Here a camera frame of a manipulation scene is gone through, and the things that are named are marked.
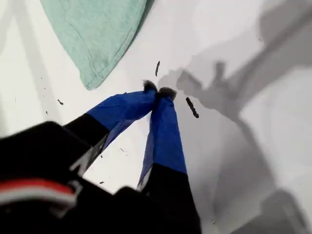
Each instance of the green towel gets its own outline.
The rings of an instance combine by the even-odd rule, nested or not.
[[[41,0],[44,11],[89,89],[97,88],[129,47],[146,0]]]

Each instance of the black speck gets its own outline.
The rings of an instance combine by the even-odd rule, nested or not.
[[[58,102],[59,102],[61,105],[64,105],[64,103],[63,103],[63,102],[61,102],[59,99],[58,99]]]
[[[156,70],[155,70],[155,76],[157,76],[159,65],[160,65],[160,61],[158,61],[158,63],[157,63]]]
[[[187,104],[189,105],[190,109],[192,110],[193,116],[194,116],[195,118],[199,118],[199,114],[196,112],[196,109],[195,109],[195,107],[193,106],[193,103],[191,102],[190,98],[187,97],[185,100],[186,100]]]

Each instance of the black debris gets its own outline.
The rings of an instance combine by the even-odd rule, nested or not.
[[[195,107],[193,106],[193,103],[191,102],[189,97],[186,98],[186,102],[189,105],[190,109],[192,110],[193,116],[199,118],[199,114],[196,112]]]
[[[158,61],[157,66],[156,66],[156,70],[155,70],[155,75],[156,75],[156,76],[157,76],[157,73],[158,73],[159,65],[160,65],[160,61]]]
[[[64,103],[63,103],[63,102],[61,102],[59,99],[58,99],[58,102],[59,102],[61,105],[64,105]]]

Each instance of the white surface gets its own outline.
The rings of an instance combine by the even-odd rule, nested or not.
[[[40,2],[1,0],[0,136],[48,119],[65,124],[150,79],[178,90],[175,107],[204,233],[306,233],[312,218],[312,20],[263,59],[258,55],[307,9],[304,0],[156,0],[115,70],[87,91]],[[225,84],[255,64],[239,101],[212,83],[217,61],[225,63]],[[133,124],[85,177],[98,186],[104,181],[111,192],[135,187],[148,128],[148,117]]]

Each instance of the red stripe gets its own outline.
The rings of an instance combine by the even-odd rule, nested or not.
[[[62,185],[60,183],[46,180],[46,179],[17,179],[17,180],[11,180],[11,181],[5,181],[0,183],[0,192],[3,192],[5,190],[11,190],[11,189],[21,189],[21,188],[28,188],[28,187],[43,187],[48,188],[52,190],[56,190],[61,193],[65,194],[71,194],[73,195],[74,192],[71,188]]]

